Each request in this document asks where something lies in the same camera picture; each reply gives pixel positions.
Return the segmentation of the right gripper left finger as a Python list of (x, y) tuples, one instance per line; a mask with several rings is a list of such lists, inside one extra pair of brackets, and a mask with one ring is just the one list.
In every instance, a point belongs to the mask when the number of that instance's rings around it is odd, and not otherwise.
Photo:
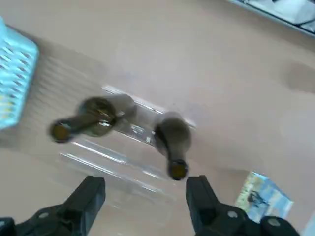
[(0, 219), (2, 236), (86, 236), (106, 197), (105, 179), (87, 176), (59, 205), (38, 210), (22, 223), (11, 217)]

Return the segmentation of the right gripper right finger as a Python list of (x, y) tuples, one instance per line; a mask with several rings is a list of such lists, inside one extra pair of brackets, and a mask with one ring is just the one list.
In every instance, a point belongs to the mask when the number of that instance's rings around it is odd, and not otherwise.
[(221, 203), (206, 176), (188, 177), (186, 201), (196, 236), (298, 236), (286, 220), (264, 216), (256, 223), (244, 210)]

